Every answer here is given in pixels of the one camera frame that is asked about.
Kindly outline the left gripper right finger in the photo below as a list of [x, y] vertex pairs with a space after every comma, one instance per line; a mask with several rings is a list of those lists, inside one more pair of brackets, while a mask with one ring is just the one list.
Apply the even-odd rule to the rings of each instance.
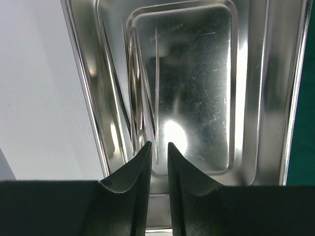
[[175, 236], [312, 236], [313, 186], [225, 186], [168, 144]]

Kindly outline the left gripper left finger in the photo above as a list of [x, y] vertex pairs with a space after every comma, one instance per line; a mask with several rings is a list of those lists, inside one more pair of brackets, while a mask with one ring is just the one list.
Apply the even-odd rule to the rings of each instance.
[[143, 236], [152, 143], [108, 177], [78, 181], [3, 181], [3, 236]]

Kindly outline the steel tweezers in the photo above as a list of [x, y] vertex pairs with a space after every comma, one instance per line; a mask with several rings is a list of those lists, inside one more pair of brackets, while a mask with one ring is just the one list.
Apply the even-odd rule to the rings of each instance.
[[103, 20], [100, 21], [100, 25], [101, 25], [101, 28], [103, 31], [105, 57], [106, 57], [107, 64], [109, 67], [110, 79], [113, 82], [113, 93], [116, 96], [116, 101], [118, 102], [118, 107], [119, 107], [118, 110], [121, 109], [122, 116], [124, 118], [124, 122], [125, 122], [126, 128], [128, 130], [128, 134], [131, 135], [130, 118], [128, 117], [126, 105], [124, 102], [123, 93], [122, 93], [120, 83], [119, 83], [119, 77], [118, 77], [118, 74], [117, 74], [117, 71], [116, 71], [116, 68], [114, 65], [114, 60], [113, 60], [113, 56], [112, 56], [112, 52], [110, 49], [110, 44], [109, 44], [109, 40], [107, 37], [107, 32], [106, 32]]
[[155, 133], [155, 154], [156, 154], [156, 164], [159, 162], [159, 155], [158, 155], [158, 132], [159, 132], [159, 126], [158, 126], [158, 110], [159, 110], [159, 71], [160, 71], [160, 65], [159, 65], [159, 44], [158, 44], [158, 30], [155, 27], [155, 40], [156, 40], [156, 70], [155, 70], [155, 76], [156, 76], [156, 83], [155, 83], [155, 122], [156, 122], [156, 133]]
[[135, 27], [124, 26], [124, 44], [127, 65], [128, 97], [130, 107], [130, 139], [135, 155], [146, 142], [142, 99], [142, 69]]

